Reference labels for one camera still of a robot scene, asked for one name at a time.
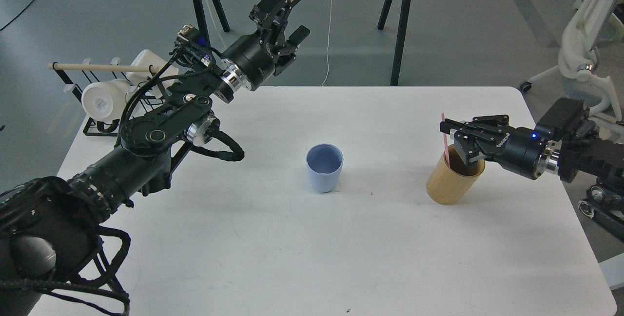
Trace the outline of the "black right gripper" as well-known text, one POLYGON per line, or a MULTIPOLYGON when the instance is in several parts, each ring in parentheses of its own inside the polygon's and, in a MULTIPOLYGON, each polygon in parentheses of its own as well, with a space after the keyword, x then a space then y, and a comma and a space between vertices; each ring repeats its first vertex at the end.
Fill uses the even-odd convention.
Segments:
POLYGON ((439 123, 439 131, 450 136, 466 166, 481 160, 495 162, 509 172, 535 180, 546 171, 552 156, 552 149, 535 131, 510 127, 508 115, 479 116, 463 122, 445 118, 439 123))

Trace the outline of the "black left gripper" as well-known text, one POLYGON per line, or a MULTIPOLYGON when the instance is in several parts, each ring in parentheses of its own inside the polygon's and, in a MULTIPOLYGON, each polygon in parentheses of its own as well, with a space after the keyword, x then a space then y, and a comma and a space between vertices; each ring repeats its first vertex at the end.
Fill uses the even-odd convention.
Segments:
POLYGON ((302 0, 261 0, 252 7, 249 18, 257 31, 241 36, 220 53, 223 72, 216 95, 232 102, 242 87, 256 91, 268 78, 278 76, 296 60, 299 45, 310 35, 299 26, 289 38, 284 31, 292 9, 302 0))

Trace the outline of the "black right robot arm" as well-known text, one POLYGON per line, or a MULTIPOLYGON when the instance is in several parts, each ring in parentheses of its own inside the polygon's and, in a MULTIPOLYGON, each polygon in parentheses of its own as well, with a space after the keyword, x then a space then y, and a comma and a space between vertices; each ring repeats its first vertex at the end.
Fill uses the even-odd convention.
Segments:
POLYGON ((599 136, 582 100, 560 98, 534 129, 511 127, 507 115, 475 117, 468 122, 444 119, 440 131, 451 135, 466 166, 478 160, 535 180, 544 173, 571 183, 579 172, 596 183, 580 200, 580 212, 623 240, 623 145, 599 136))

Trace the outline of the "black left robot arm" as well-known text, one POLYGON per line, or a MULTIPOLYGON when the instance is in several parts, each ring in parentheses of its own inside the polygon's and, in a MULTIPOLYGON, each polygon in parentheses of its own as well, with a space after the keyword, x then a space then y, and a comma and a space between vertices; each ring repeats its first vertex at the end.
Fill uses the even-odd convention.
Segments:
POLYGON ((241 87, 256 91, 296 60, 310 30, 284 31, 301 0, 261 0, 249 17, 254 33, 224 52, 185 25, 170 59, 126 103, 114 149, 69 180, 37 178, 1 195, 1 314, 26 316, 42 295, 69 302, 69 290, 117 300, 129 314, 129 295, 116 274, 131 238, 103 227, 131 196, 169 189, 189 152, 238 162, 241 146, 220 130, 212 96, 232 102, 241 87))

